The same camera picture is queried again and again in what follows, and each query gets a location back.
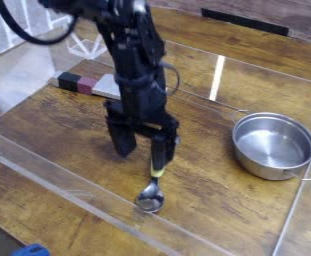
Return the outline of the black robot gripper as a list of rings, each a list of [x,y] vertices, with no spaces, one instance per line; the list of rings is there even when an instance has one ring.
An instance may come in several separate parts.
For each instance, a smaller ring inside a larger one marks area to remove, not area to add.
[[[155,136],[155,129],[147,124],[160,127],[151,140],[152,169],[160,171],[173,158],[177,145],[176,129],[179,122],[165,110],[168,92],[163,71],[151,71],[140,77],[113,76],[120,99],[104,103],[107,109],[107,126],[117,154],[125,158],[136,147],[136,133]]]

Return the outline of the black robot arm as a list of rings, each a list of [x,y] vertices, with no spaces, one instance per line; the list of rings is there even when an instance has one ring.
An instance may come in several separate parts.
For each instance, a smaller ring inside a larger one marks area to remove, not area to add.
[[[137,134],[151,139],[152,171],[173,158],[179,122],[165,110],[164,41],[145,0],[38,0],[42,7],[96,23],[115,66],[120,98],[104,103],[117,154],[136,147]]]

